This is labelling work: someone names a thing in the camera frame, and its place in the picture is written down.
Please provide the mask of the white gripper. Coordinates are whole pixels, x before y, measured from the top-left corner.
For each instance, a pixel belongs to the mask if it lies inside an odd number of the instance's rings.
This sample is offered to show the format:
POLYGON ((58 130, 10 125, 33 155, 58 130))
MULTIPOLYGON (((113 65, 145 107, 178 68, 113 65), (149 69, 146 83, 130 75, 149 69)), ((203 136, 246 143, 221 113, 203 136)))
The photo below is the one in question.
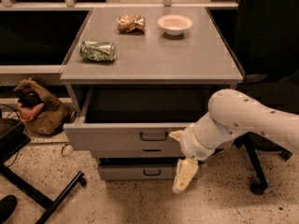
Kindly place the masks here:
POLYGON ((172 187, 175 193, 181 193, 189 186, 199 168, 197 161, 204 161, 215 152, 214 149, 204 147, 197 140, 193 128, 194 124, 192 123, 183 131, 177 130, 168 134, 174 140, 180 141, 180 150, 187 157, 184 160, 178 160, 172 187))

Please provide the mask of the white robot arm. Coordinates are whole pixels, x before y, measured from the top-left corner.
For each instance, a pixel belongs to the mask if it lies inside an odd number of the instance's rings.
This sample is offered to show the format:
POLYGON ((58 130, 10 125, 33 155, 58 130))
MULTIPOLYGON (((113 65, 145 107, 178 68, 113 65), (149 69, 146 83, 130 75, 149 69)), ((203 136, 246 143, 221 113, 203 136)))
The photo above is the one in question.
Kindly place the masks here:
POLYGON ((216 91, 203 117, 169 134, 185 156, 178 161, 172 190, 184 191, 197 173, 199 161, 246 133, 258 134, 289 151, 299 150, 298 115, 265 106, 240 91, 216 91))

